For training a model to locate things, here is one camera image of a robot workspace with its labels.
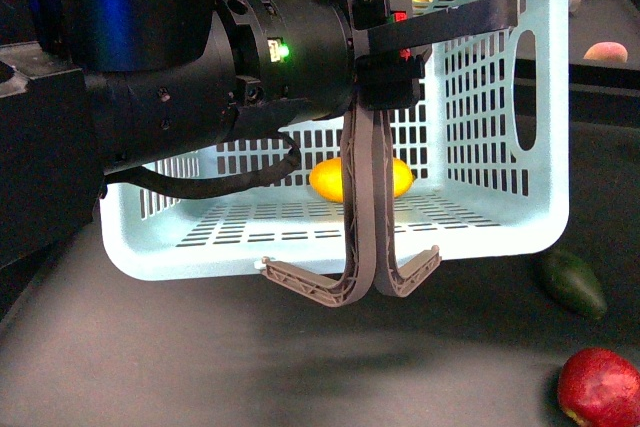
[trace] gray floor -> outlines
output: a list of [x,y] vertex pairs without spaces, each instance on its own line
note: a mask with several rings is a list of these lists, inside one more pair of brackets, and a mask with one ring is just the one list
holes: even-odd
[[559,309],[530,259],[446,262],[412,297],[330,310],[260,277],[144,283],[82,231],[0,334],[0,426],[571,426],[560,366],[640,365],[640,133],[576,127],[561,243],[593,261],[602,323]]

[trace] red apple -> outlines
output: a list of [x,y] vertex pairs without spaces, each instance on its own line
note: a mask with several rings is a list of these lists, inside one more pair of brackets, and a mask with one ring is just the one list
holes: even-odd
[[640,372],[610,350],[581,350],[562,367],[558,402],[581,427],[638,427]]

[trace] basket handle hole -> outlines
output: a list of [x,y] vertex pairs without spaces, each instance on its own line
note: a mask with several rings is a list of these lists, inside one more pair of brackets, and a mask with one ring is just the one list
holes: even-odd
[[526,30],[518,39],[516,52],[514,78],[521,82],[513,89],[516,135],[518,144],[524,151],[531,150],[536,143],[538,113],[536,54],[535,34]]

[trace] light blue plastic basket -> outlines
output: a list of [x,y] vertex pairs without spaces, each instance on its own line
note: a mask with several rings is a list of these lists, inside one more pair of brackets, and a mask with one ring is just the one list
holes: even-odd
[[[469,1],[414,5],[424,13]],[[521,0],[520,10],[511,31],[435,45],[423,81],[426,100],[396,114],[396,156],[417,177],[396,201],[399,263],[432,245],[445,260],[531,253],[554,243],[565,227],[567,0]],[[518,41],[527,31],[536,40],[537,123],[535,144],[524,150],[513,83]],[[304,168],[273,187],[203,201],[110,187],[101,205],[110,258],[146,280],[254,274],[264,256],[318,273],[341,271],[342,206],[308,185],[313,166],[338,154],[341,128],[341,119],[290,127],[303,147]],[[259,168],[284,152],[277,142],[237,142],[154,167],[173,176],[222,176]]]

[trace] green avocado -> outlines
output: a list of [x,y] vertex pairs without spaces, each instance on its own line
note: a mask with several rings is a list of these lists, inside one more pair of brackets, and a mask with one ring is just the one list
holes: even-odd
[[576,255],[549,250],[542,254],[537,274],[546,292],[569,310],[593,320],[607,312],[598,278],[589,264]]

